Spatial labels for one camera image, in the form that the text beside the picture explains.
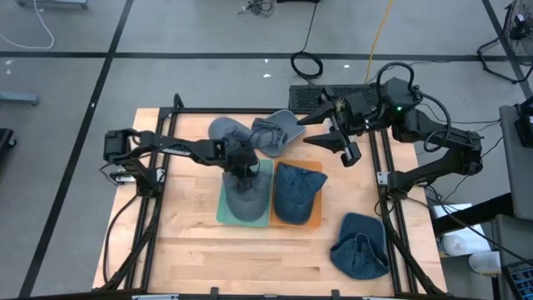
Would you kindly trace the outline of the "grey floor bar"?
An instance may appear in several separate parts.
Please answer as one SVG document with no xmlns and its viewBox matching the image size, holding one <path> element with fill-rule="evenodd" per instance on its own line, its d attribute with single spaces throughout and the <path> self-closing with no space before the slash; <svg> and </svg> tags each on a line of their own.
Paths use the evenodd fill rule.
<svg viewBox="0 0 533 300">
<path fill-rule="evenodd" d="M 37 106 L 39 97 L 33 93 L 0 91 L 0 103 L 17 103 Z"/>
</svg>

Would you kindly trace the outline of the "black desk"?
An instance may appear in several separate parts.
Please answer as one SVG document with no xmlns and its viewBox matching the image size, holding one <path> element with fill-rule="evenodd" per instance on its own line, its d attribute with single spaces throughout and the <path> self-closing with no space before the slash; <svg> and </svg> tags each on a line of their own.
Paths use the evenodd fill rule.
<svg viewBox="0 0 533 300">
<path fill-rule="evenodd" d="M 446 212 L 443 217 L 432 220 L 433 233 L 439 237 L 444 233 L 487 223 L 498 215 L 515 216 L 510 192 L 466 209 Z"/>
</svg>

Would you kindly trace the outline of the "white paper roll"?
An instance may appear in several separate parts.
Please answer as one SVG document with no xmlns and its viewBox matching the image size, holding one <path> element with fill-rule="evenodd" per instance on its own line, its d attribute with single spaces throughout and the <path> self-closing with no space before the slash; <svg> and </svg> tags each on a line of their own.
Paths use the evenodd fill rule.
<svg viewBox="0 0 533 300">
<path fill-rule="evenodd" d="M 478 252 L 471 254 L 468 263 L 475 273 L 494 275 L 501 273 L 501 259 L 498 252 Z"/>
<path fill-rule="evenodd" d="M 491 251 L 491 246 L 484 238 L 458 234 L 444 235 L 438 240 L 438 246 L 443 255 L 447 257 L 459 257 Z"/>
</svg>

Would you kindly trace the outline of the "black perforated metal case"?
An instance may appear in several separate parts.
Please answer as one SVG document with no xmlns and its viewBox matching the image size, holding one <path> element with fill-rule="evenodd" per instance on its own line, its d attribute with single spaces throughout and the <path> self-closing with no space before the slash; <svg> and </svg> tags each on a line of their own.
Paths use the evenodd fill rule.
<svg viewBox="0 0 533 300">
<path fill-rule="evenodd" d="M 323 89 L 336 97 L 347 97 L 353 93 L 364 93 L 370 103 L 375 102 L 376 89 L 369 85 L 291 85 L 289 88 L 289 108 L 314 110 L 320 106 L 319 97 Z"/>
</svg>

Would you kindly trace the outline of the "black wheeled base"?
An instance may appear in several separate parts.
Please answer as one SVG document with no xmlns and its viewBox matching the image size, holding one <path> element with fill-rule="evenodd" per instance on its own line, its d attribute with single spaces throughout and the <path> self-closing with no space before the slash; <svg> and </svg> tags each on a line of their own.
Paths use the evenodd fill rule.
<svg viewBox="0 0 533 300">
<path fill-rule="evenodd" d="M 0 128 L 0 153 L 17 145 L 14 131 L 9 128 Z"/>
</svg>

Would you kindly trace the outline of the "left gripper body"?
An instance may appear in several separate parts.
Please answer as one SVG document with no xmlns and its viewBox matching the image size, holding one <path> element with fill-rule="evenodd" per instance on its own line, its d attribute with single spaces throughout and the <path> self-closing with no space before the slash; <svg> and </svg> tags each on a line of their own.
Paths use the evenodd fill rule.
<svg viewBox="0 0 533 300">
<path fill-rule="evenodd" d="M 238 178 L 252 178 L 255 173 L 252 167 L 258 164 L 255 150 L 242 142 L 228 143 L 226 145 L 226 163 L 224 171 Z"/>
</svg>

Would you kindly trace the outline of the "black floor fan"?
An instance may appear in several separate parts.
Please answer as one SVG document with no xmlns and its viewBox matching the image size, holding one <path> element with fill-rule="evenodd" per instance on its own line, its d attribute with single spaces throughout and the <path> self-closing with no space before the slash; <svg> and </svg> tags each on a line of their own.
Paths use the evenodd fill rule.
<svg viewBox="0 0 533 300">
<path fill-rule="evenodd" d="M 479 46 L 476 53 L 484 71 L 517 84 L 526 81 L 533 73 L 533 0 L 512 0 L 505 10 L 504 24 L 497 32 L 496 38 Z M 529 68 L 523 79 L 507 77 L 488 67 L 484 52 L 497 44 L 507 45 L 512 57 Z"/>
</svg>

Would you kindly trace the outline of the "grey cap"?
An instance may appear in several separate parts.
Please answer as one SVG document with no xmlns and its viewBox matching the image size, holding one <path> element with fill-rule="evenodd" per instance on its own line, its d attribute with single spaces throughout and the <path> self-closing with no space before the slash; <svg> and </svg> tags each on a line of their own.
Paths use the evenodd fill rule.
<svg viewBox="0 0 533 300">
<path fill-rule="evenodd" d="M 297 122 L 296 115 L 287 109 L 265 118 L 258 117 L 252 123 L 248 142 L 270 158 L 280 157 L 288 145 L 305 132 L 305 127 Z"/>
<path fill-rule="evenodd" d="M 252 178 L 252 187 L 245 192 L 236 190 L 237 177 L 225 172 L 222 183 L 225 189 L 227 205 L 233 216 L 243 222 L 254 222 L 267 210 L 270 201 L 272 174 L 260 171 Z"/>
<path fill-rule="evenodd" d="M 252 130 L 237 120 L 229 117 L 218 117 L 208 128 L 210 139 L 221 139 L 230 148 L 253 148 L 251 140 Z"/>
</svg>

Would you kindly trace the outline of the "grey metal base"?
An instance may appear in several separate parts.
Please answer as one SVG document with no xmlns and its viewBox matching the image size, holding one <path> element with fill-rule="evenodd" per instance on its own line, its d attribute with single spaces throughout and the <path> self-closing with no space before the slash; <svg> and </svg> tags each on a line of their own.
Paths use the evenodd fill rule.
<svg viewBox="0 0 533 300">
<path fill-rule="evenodd" d="M 27 5 L 33 6 L 64 6 L 64 7 L 80 7 L 81 9 L 88 9 L 87 0 L 13 0 L 21 7 Z"/>
</svg>

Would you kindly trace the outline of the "orange translucent plastic bin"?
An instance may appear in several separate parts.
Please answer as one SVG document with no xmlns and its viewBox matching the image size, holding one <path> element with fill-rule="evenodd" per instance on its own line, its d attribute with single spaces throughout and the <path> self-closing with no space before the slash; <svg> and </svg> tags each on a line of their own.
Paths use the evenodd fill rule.
<svg viewBox="0 0 533 300">
<path fill-rule="evenodd" d="M 312 170 L 315 172 L 322 172 L 323 166 L 319 161 L 309 161 L 309 160 L 295 160 L 295 159 L 276 159 L 274 161 L 274 169 L 277 169 L 279 163 L 285 163 L 292 165 L 294 167 L 305 168 L 307 170 Z M 276 228 L 319 228 L 321 226 L 322 220 L 322 190 L 319 190 L 316 193 L 316 196 L 313 201 L 313 206 L 311 214 L 307 222 L 303 224 L 294 224 L 290 222 L 285 222 L 280 219 L 274 208 L 274 196 L 271 196 L 271 206 L 270 206 L 270 215 L 269 215 L 269 226 Z"/>
</svg>

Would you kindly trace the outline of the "black device on cabinet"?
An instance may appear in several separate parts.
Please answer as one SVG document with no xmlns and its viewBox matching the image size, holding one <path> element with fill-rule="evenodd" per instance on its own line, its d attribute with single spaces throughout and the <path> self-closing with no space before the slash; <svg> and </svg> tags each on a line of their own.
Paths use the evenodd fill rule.
<svg viewBox="0 0 533 300">
<path fill-rule="evenodd" d="M 521 144 L 524 148 L 533 148 L 533 95 L 516 104 L 516 112 L 515 127 Z"/>
</svg>

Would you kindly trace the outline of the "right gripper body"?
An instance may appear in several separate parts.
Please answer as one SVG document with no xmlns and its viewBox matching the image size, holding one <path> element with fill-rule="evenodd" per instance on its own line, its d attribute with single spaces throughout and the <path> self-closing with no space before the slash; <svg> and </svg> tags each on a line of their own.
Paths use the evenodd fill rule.
<svg viewBox="0 0 533 300">
<path fill-rule="evenodd" d="M 346 101 L 346 116 L 347 116 L 346 133 L 342 134 L 346 142 L 346 147 L 344 148 L 343 151 L 339 151 L 341 152 L 341 161 L 344 167 L 353 166 L 361 158 L 361 151 L 359 147 L 357 146 L 357 143 L 351 140 L 351 136 L 353 135 L 361 136 L 363 133 L 369 130 L 371 126 L 371 120 L 377 114 L 377 106 L 378 106 L 377 95 L 375 95 L 375 97 L 376 97 L 376 110 L 367 115 L 352 114 Z M 338 97 L 338 96 L 335 97 L 332 92 L 329 92 L 326 89 L 323 89 L 321 91 L 321 95 L 320 95 L 321 103 L 326 102 L 326 101 L 333 102 L 337 98 L 346 99 L 346 97 Z M 329 133 L 329 127 L 331 124 L 330 118 L 326 118 L 326 124 L 327 124 L 326 133 Z"/>
</svg>

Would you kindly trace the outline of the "black tray with blue cells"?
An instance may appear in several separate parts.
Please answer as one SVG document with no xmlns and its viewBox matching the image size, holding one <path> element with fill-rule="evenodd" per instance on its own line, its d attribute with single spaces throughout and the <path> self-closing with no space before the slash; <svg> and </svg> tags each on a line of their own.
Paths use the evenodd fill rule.
<svg viewBox="0 0 533 300">
<path fill-rule="evenodd" d="M 502 272 L 515 300 L 533 300 L 533 260 L 505 265 Z"/>
</svg>

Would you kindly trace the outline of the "blue denim cap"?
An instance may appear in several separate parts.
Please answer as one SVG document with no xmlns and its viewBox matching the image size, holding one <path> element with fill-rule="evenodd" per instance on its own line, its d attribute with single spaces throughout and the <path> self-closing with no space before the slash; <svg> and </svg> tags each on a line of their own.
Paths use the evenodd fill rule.
<svg viewBox="0 0 533 300">
<path fill-rule="evenodd" d="M 330 247 L 332 264 L 356 280 L 372 280 L 391 270 L 386 254 L 386 234 L 382 222 L 356 212 L 341 220 L 339 236 Z"/>
<path fill-rule="evenodd" d="M 302 225 L 309 221 L 315 196 L 328 176 L 319 171 L 279 162 L 276 167 L 273 205 L 286 223 Z"/>
</svg>

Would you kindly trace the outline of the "teal translucent plastic bin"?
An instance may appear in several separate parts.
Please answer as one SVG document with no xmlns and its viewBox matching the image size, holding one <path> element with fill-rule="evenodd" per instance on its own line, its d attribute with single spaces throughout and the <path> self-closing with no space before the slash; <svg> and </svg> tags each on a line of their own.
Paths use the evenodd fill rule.
<svg viewBox="0 0 533 300">
<path fill-rule="evenodd" d="M 269 171 L 272 174 L 273 179 L 273 161 L 262 159 L 259 161 L 259 164 L 261 165 L 261 171 Z M 232 226 L 241 226 L 241 227 L 255 227 L 255 228 L 264 228 L 269 223 L 269 209 L 271 204 L 271 192 L 270 192 L 270 201 L 267 205 L 266 211 L 264 214 L 257 219 L 254 222 L 243 222 L 236 217 L 233 216 L 233 214 L 230 212 L 230 209 L 227 205 L 226 201 L 226 195 L 225 195 L 225 189 L 222 184 L 222 188 L 220 191 L 219 201 L 218 201 L 218 207 L 217 207 L 217 221 L 226 225 L 232 225 Z"/>
</svg>

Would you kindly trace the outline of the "grey cabinet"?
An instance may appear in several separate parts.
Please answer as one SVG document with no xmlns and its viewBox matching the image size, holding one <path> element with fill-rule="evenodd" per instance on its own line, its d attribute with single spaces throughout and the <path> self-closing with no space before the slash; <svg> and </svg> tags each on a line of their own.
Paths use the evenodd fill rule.
<svg viewBox="0 0 533 300">
<path fill-rule="evenodd" d="M 516 107 L 501 106 L 499 114 L 514 215 L 533 222 L 533 148 L 521 144 Z"/>
</svg>

